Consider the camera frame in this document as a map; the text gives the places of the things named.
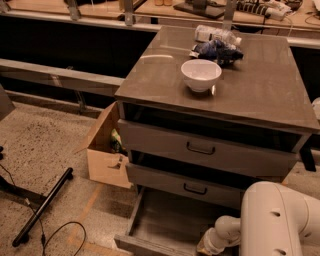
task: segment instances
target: drawer front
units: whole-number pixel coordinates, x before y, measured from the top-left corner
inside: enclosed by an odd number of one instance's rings
[[[240,209],[240,189],[128,163],[130,182],[189,198]]]
[[[297,155],[119,120],[121,139],[137,150],[251,177],[285,177]]]

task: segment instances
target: drawer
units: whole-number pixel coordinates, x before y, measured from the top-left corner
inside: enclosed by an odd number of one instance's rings
[[[251,177],[285,177],[297,154],[119,120],[129,150]]]
[[[222,215],[239,212],[221,206],[142,188],[125,235],[115,235],[118,248],[135,256],[194,256],[204,232]],[[222,256],[238,255],[238,247]]]
[[[173,194],[240,209],[244,190],[128,163],[130,182]]]

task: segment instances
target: cardboard flap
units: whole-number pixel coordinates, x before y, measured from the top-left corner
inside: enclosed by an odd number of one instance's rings
[[[95,139],[97,133],[99,132],[99,129],[103,126],[108,116],[111,115],[112,119],[116,118],[114,113],[118,113],[118,105],[116,102],[112,103],[101,112],[95,124],[90,128],[89,132],[87,133],[84,140],[80,143],[80,145],[73,150],[73,153],[77,153],[81,150],[87,149]]]

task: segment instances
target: dark panel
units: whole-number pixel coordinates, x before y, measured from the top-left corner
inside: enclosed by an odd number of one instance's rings
[[[0,16],[0,58],[125,78],[156,33]]]

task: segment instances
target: speckled floor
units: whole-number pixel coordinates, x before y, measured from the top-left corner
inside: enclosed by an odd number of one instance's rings
[[[12,97],[15,110],[0,121],[0,145],[4,159],[0,162],[17,186],[46,195],[68,167],[74,178],[66,181],[41,216],[49,237],[57,228],[78,221],[86,229],[87,239],[78,255],[128,255],[114,244],[115,234],[124,234],[136,193],[133,190],[89,180],[86,152],[73,153],[95,119],[79,115],[72,104]],[[307,172],[298,162],[287,177],[287,186],[320,199],[320,167]],[[10,181],[9,175],[0,174]],[[41,256],[41,226],[37,222],[30,240],[19,247],[12,241],[32,216],[29,207],[13,202],[0,192],[0,255]],[[82,229],[70,224],[62,229],[46,248],[46,255],[73,255],[83,239]],[[320,256],[320,247],[303,245],[305,256]]]

